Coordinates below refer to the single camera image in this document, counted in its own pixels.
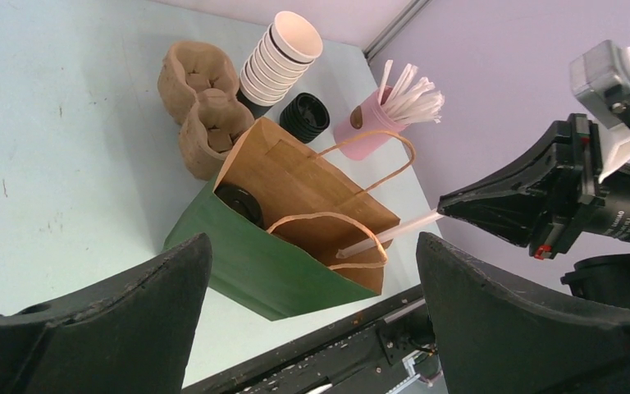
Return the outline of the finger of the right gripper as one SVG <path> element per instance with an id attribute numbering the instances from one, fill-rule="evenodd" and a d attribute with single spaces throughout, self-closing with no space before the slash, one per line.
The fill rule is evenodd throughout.
<path id="1" fill-rule="evenodd" d="M 507 164 L 505 167 L 491 173 L 490 175 L 476 181 L 469 186 L 465 186 L 446 195 L 442 195 L 437 205 L 439 213 L 446 213 L 452 204 L 456 201 L 464 201 L 468 197 L 466 194 L 473 196 L 478 191 L 482 191 L 488 186 L 497 185 L 500 181 L 509 179 L 515 175 L 521 175 L 527 169 L 538 162 L 540 158 L 546 155 L 548 148 L 557 142 L 568 143 L 571 136 L 571 126 L 567 121 L 554 121 L 551 123 L 545 134 L 525 153 Z"/>
<path id="2" fill-rule="evenodd" d="M 544 208 L 544 198 L 530 195 L 441 196 L 442 215 L 469 223 L 512 245 L 526 247 Z"/>

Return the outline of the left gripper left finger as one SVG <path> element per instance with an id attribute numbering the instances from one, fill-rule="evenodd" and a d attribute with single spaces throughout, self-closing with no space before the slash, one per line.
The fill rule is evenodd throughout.
<path id="1" fill-rule="evenodd" d="M 178 393 L 212 268 L 199 234 L 133 268 L 0 315 L 0 393 Z"/>

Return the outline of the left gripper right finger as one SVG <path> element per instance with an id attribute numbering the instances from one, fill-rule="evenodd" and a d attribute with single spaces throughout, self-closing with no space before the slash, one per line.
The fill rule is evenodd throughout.
<path id="1" fill-rule="evenodd" d="M 566 295 L 423 232 L 416 260 L 451 393 L 630 393 L 630 308 Z"/>

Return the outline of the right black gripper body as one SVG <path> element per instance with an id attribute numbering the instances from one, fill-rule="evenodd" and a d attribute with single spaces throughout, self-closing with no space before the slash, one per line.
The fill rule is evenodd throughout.
<path id="1" fill-rule="evenodd" d="M 566 144 L 566 155 L 548 154 L 552 168 L 546 206 L 528 246 L 529 254 L 540 260 L 568 252 L 605 206 L 607 195 L 599 181 L 604 164 L 598 125 L 585 114 L 572 113 L 558 127 L 556 140 Z"/>

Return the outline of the black cup lid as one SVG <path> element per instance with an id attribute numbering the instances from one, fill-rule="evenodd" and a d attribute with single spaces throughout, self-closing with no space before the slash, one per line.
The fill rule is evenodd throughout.
<path id="1" fill-rule="evenodd" d="M 263 211 L 259 202 L 245 189 L 230 184 L 219 185 L 214 194 L 226 206 L 259 228 L 264 228 Z"/>

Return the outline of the green paper bag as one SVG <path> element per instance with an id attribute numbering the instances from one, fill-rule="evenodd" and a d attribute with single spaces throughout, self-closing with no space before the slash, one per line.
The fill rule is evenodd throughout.
<path id="1" fill-rule="evenodd" d="M 263 229 L 217 198 L 215 189 L 226 183 L 259 202 Z M 388 241 L 347 259 L 336 254 L 399 222 L 370 187 L 352 181 L 324 152 L 260 118 L 180 215 L 164 246 L 207 235 L 210 287 L 275 321 L 380 295 Z"/>

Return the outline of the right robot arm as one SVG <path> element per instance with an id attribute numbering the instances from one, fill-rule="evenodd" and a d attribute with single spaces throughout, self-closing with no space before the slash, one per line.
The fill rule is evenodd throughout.
<path id="1" fill-rule="evenodd" d="M 630 243 L 630 163 L 606 176 L 600 147 L 598 126 L 573 113 L 506 167 L 441 196 L 438 212 L 535 259 L 568 252 L 582 233 Z"/>

